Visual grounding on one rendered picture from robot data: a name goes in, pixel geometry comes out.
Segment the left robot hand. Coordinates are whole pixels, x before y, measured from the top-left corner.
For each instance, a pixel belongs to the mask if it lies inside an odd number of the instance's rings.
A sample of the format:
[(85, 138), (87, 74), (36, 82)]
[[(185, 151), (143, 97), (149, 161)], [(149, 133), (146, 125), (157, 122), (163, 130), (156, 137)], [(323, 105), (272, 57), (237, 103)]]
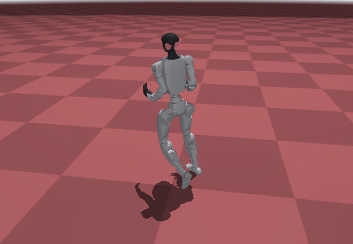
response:
[(151, 91), (148, 90), (147, 88), (147, 82), (143, 85), (143, 94), (147, 97), (147, 94), (153, 94)]

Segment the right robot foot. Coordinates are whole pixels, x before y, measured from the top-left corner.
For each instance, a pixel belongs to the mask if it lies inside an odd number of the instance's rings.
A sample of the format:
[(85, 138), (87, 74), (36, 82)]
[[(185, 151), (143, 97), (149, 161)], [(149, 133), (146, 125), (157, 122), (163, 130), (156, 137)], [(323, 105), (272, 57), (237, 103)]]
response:
[(192, 164), (189, 164), (189, 163), (186, 164), (186, 168), (189, 169), (189, 170), (191, 170), (191, 171), (193, 171), (194, 173), (196, 173), (196, 174), (198, 174), (198, 175), (202, 174), (201, 168), (199, 168), (199, 167), (196, 166), (196, 169), (194, 169), (194, 168), (192, 167)]

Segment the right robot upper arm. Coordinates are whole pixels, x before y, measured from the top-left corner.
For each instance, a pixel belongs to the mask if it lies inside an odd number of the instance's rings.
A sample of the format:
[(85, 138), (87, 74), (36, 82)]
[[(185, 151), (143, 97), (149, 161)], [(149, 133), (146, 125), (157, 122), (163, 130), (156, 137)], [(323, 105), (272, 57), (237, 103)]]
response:
[(184, 56), (186, 59), (186, 72), (188, 74), (189, 79), (187, 80), (189, 87), (196, 86), (196, 79), (195, 79), (195, 70), (194, 70), (194, 60), (191, 56), (187, 55)]

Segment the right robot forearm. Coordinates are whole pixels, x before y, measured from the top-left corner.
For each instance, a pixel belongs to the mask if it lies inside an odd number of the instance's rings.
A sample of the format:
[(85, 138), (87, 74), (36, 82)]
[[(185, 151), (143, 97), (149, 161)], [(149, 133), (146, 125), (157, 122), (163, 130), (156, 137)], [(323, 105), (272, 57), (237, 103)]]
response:
[[(196, 85), (197, 85), (197, 81), (196, 81)], [(190, 91), (193, 91), (193, 89), (195, 89), (196, 86), (194, 86), (194, 87), (189, 87), (189, 86), (186, 84), (185, 88), (188, 90), (188, 92), (190, 92)]]

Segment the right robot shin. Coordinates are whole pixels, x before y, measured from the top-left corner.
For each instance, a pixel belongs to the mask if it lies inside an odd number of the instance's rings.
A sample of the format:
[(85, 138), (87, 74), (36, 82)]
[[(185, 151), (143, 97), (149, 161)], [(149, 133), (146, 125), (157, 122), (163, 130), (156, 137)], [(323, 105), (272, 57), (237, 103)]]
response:
[(184, 143), (185, 143), (185, 147), (186, 147), (187, 153), (190, 156), (192, 167), (194, 169), (196, 169), (196, 166), (198, 167), (198, 163), (197, 163), (197, 145), (196, 145), (196, 142), (195, 142), (195, 136), (194, 136), (194, 134), (192, 134), (192, 135), (194, 137), (194, 142), (191, 143), (191, 144), (186, 144), (185, 142)]

